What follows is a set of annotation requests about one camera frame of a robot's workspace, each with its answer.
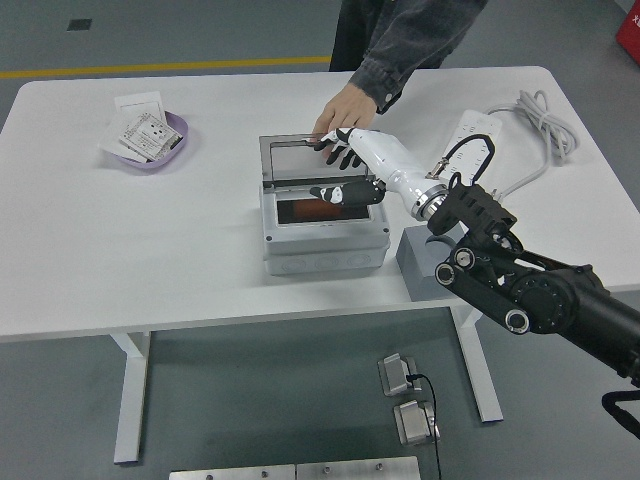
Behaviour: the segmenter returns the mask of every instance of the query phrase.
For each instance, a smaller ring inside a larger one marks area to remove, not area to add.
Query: table surface
[[[324,317],[461,303],[411,303],[395,261],[406,226],[388,195],[391,248],[378,269],[288,277],[266,273],[258,137],[308,133],[347,73],[33,82],[0,135],[0,341]],[[465,109],[542,89],[580,147],[509,196],[528,250],[591,263],[611,290],[640,287],[640,215],[552,75],[538,67],[418,71],[372,128],[430,169]],[[97,148],[113,98],[160,91],[189,124],[156,171]],[[505,188],[539,167],[538,134],[512,113],[483,177]]]

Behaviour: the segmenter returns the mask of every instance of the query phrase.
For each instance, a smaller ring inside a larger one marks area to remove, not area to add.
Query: floor
[[[4,0],[0,124],[24,83],[95,76],[53,69],[326,70],[323,61],[167,64],[326,57],[339,4]],[[491,0],[443,68],[548,68],[639,206],[640,67],[614,39],[625,15],[613,0]],[[91,18],[90,30],[67,32],[72,18]],[[26,70],[37,72],[12,73]],[[606,192],[594,195],[606,201]],[[640,308],[636,294],[620,298]],[[177,470],[406,455],[418,456],[423,480],[437,478],[432,447],[397,440],[398,402],[382,394],[376,368],[394,352],[413,356],[436,388],[444,478],[637,476],[637,440],[600,407],[602,394],[627,382],[559,337],[515,338],[479,325],[505,414],[496,424],[478,419],[444,310],[158,332],[141,460],[130,465],[112,463],[124,356],[110,337],[2,344],[0,478],[166,479]]]

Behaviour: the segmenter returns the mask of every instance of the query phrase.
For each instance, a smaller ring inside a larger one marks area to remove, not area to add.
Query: person's arm
[[[416,68],[440,66],[487,1],[397,0],[385,5],[371,48],[345,88],[327,103],[313,133],[367,128],[376,112],[386,112],[400,97]]]
[[[487,1],[397,0],[388,19],[383,10],[371,48],[349,82],[375,101],[378,113],[386,112],[416,68],[438,68],[453,52]]]

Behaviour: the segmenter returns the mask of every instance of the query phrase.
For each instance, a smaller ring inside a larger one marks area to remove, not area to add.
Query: gray block
[[[446,260],[451,249],[464,236],[460,224],[447,235],[434,235],[426,225],[407,227],[402,232],[396,261],[411,301],[441,300],[455,297],[435,279],[436,266]]]

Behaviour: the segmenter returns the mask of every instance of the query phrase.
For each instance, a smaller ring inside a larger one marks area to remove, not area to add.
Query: transparent lid
[[[260,137],[265,188],[338,183],[367,177],[368,169],[363,163],[345,170],[340,170],[339,159],[327,165],[322,152],[313,149],[312,139],[310,134]]]

